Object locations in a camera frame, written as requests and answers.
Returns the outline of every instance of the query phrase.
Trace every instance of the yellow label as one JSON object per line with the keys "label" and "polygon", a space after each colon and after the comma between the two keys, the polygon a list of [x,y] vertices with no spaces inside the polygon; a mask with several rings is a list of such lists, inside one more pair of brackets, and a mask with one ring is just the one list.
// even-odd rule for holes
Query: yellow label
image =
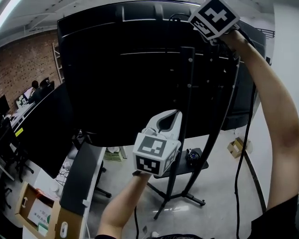
{"label": "yellow label", "polygon": [[23,128],[20,128],[17,132],[15,132],[15,136],[18,137],[23,131]]}

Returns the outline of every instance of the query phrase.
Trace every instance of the black metal pole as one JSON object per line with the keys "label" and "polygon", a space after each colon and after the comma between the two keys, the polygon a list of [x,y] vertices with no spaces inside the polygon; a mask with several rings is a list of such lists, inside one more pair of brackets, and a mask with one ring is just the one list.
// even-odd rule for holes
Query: black metal pole
{"label": "black metal pole", "polygon": [[157,219],[162,209],[165,207],[166,203],[171,199],[171,194],[173,190],[173,186],[177,177],[177,171],[179,162],[181,159],[181,155],[183,152],[183,145],[186,136],[187,130],[187,122],[188,122],[188,114],[191,103],[191,92],[192,92],[192,81],[193,81],[193,70],[194,70],[194,60],[195,60],[195,48],[193,47],[181,47],[180,49],[181,55],[181,76],[179,78],[178,83],[178,107],[177,109],[182,112],[182,123],[181,130],[178,137],[178,140],[181,142],[181,146],[178,150],[178,154],[176,156],[175,161],[171,165],[169,180],[167,185],[166,196],[164,198],[164,202],[162,203],[159,211],[154,216],[154,219]]}
{"label": "black metal pole", "polygon": [[234,77],[231,77],[231,78],[229,77],[229,79],[232,79],[232,80],[230,82],[228,82],[227,85],[224,87],[224,92],[223,92],[224,96],[221,97],[222,107],[218,107],[218,109],[223,109],[223,110],[214,116],[214,119],[215,119],[214,124],[213,124],[214,131],[209,135],[209,138],[206,142],[204,151],[202,152],[202,155],[200,157],[200,163],[196,166],[194,173],[190,177],[188,184],[186,185],[185,189],[182,192],[183,197],[186,197],[188,195],[190,188],[193,186],[193,184],[194,184],[195,180],[197,179],[198,175],[200,174],[205,162],[207,161],[207,159],[214,147],[214,144],[217,140],[218,134],[222,128],[225,117],[227,115],[230,101],[233,96],[233,92],[234,92],[234,88],[235,88],[235,82],[236,82],[238,71],[239,71],[240,58],[237,58],[235,60],[230,58],[229,60],[232,60],[232,66],[229,67],[229,69],[230,69],[229,73],[232,75],[235,72],[235,75],[234,75]]}

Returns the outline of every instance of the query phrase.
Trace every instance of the black shelf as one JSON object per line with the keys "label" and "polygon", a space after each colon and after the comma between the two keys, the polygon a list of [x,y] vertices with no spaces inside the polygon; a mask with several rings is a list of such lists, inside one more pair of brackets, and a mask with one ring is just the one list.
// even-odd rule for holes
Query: black shelf
{"label": "black shelf", "polygon": [[[200,148],[195,148],[194,149],[200,156],[202,155],[202,151]],[[181,160],[179,162],[179,166],[178,166],[178,171],[177,171],[177,175],[182,175],[182,174],[188,174],[188,173],[193,173],[195,171],[195,167],[191,167],[189,165],[187,165],[186,163],[186,159],[185,159],[185,155],[186,155],[187,151],[183,151],[182,156],[181,156]],[[209,164],[207,163],[207,161],[204,164],[204,167],[202,169],[207,169],[209,167]],[[161,176],[154,176],[155,178],[165,178],[165,177],[169,177],[169,173],[170,173],[170,167],[169,169]]]}

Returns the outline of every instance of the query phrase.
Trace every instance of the fluorescent light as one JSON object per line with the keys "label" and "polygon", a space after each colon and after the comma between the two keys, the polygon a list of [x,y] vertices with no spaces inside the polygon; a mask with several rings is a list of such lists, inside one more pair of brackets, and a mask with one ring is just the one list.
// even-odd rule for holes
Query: fluorescent light
{"label": "fluorescent light", "polygon": [[15,8],[15,6],[20,2],[21,0],[10,0],[9,3],[6,5],[5,9],[0,15],[0,28],[2,27],[3,23],[7,19],[7,17],[10,15],[12,10]]}

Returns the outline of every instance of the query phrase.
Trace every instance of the brick wall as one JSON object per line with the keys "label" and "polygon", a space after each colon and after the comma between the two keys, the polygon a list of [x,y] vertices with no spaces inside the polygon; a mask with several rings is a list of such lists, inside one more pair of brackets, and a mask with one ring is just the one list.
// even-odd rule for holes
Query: brick wall
{"label": "brick wall", "polygon": [[32,81],[49,77],[55,88],[60,85],[52,48],[57,42],[57,31],[48,31],[0,48],[0,97],[6,96],[9,113],[17,110],[16,99],[31,87]]}

